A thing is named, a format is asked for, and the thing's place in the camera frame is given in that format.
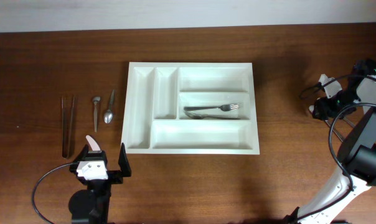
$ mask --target white cutlery tray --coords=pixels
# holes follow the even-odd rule
[[[240,119],[184,114],[232,103],[239,109],[193,113]],[[251,63],[130,62],[121,140],[127,153],[259,154]]]

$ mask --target silver spoon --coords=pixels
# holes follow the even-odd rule
[[[115,100],[115,90],[112,90],[111,98],[109,99],[109,108],[103,115],[103,120],[105,121],[106,124],[109,124],[113,118],[113,113],[112,113],[112,105],[113,105],[113,100]]]
[[[94,131],[96,132],[98,130],[98,110],[96,108],[96,104],[100,102],[101,97],[96,96],[93,98],[93,103],[94,103]]]

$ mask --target fork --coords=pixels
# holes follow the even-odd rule
[[[240,118],[231,118],[226,116],[212,116],[207,114],[194,114],[188,111],[185,111],[185,114],[192,119],[205,119],[205,118],[215,118],[215,119],[240,119]]]
[[[238,109],[239,104],[233,103],[233,104],[221,105],[221,106],[185,106],[184,111],[207,110],[207,109],[215,109],[215,108],[218,108],[222,111],[231,111],[231,110]]]

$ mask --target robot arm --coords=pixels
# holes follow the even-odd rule
[[[108,161],[105,151],[100,149],[91,136],[86,138],[93,150],[89,151],[85,145],[69,171],[74,173],[87,189],[73,194],[69,200],[69,211],[72,214],[72,223],[103,224],[108,221],[112,184],[122,184],[123,177],[131,177],[131,169],[123,143],[119,154],[120,170],[109,171],[106,169]]]
[[[342,90],[333,78],[322,75],[319,86],[331,82],[323,90],[326,97],[319,98],[310,107],[313,117],[321,120],[335,118],[341,109],[356,103],[376,104],[376,73],[374,61],[360,61],[353,69],[355,79],[349,80],[349,87]],[[358,78],[359,75],[371,77]],[[364,117],[343,140],[337,154],[337,160],[350,174],[353,188],[350,188],[349,178],[342,169],[337,167],[332,177],[319,193],[305,206],[297,208],[292,215],[286,216],[285,223],[301,224],[330,224],[333,219],[359,194],[376,186],[376,108],[363,107]],[[343,115],[352,113],[349,110]]]

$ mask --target wood grain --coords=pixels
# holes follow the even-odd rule
[[[298,93],[320,74],[344,75],[366,57],[376,60],[376,24],[0,34],[0,223],[42,223],[30,196],[41,175],[66,162],[61,95],[78,96],[75,151],[92,134],[108,167],[118,168],[130,61],[253,63],[260,155],[130,154],[133,176],[112,188],[109,221],[282,218],[308,202],[335,167],[326,125],[306,111],[315,98],[299,101]],[[94,133],[91,98],[107,99],[112,89],[114,121],[100,121]],[[39,186],[37,206],[55,223],[70,223],[68,200],[79,189],[60,170]],[[376,187],[339,218],[376,223]]]

